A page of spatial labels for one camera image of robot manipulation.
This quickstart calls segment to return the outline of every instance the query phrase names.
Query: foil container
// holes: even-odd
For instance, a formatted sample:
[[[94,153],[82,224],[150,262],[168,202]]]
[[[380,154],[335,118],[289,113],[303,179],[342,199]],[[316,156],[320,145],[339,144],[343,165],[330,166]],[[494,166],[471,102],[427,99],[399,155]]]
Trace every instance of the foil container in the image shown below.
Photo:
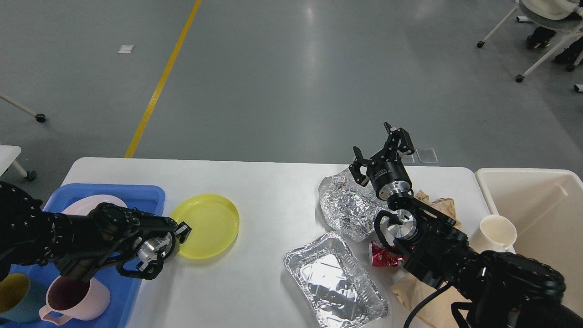
[[[360,327],[389,314],[389,303],[338,232],[290,251],[285,266],[322,328]]]
[[[318,188],[324,221],[332,229],[361,242],[374,232],[374,218],[387,204],[375,196],[373,187],[363,187],[352,178],[348,168],[325,177]]]

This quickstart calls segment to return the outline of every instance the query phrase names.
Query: mug handle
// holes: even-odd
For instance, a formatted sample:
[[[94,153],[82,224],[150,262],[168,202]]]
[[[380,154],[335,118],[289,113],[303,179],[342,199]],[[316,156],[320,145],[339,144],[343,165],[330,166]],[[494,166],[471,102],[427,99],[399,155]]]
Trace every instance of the mug handle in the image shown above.
[[[73,317],[68,316],[68,315],[62,315],[60,317],[53,317],[51,314],[49,314],[51,311],[52,311],[51,307],[48,305],[45,305],[40,310],[38,310],[38,315],[40,316],[40,319],[42,321],[52,322],[57,326],[60,326],[64,323],[66,323],[67,321],[73,319]]]

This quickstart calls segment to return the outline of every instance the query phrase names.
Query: black shoe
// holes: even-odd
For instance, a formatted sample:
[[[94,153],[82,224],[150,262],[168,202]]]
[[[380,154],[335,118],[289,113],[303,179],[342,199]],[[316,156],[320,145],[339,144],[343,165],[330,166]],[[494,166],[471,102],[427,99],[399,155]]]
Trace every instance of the black shoe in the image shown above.
[[[550,39],[535,39],[532,36],[526,38],[526,47],[529,49],[542,49],[550,45]]]
[[[580,53],[577,53],[569,48],[565,49],[562,53],[554,57],[554,61],[559,65],[572,65],[575,64],[577,57]]]

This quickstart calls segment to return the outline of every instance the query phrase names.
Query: pink mug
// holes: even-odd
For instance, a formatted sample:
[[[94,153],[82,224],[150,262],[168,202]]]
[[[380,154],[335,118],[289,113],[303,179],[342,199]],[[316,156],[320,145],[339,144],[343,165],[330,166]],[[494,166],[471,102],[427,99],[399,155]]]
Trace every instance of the pink mug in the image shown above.
[[[100,316],[109,305],[109,289],[95,278],[89,282],[58,277],[48,287],[47,304],[38,310],[41,320],[60,326],[75,318],[92,320]],[[62,313],[54,317],[51,311]]]

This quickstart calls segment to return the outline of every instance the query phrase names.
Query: white bin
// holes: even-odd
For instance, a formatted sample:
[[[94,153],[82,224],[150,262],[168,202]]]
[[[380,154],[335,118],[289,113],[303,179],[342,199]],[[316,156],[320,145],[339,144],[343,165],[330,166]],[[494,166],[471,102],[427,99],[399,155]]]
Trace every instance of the white bin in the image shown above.
[[[480,169],[476,172],[492,214],[518,231],[518,254],[565,276],[563,304],[583,316],[583,183],[573,172],[551,169]]]

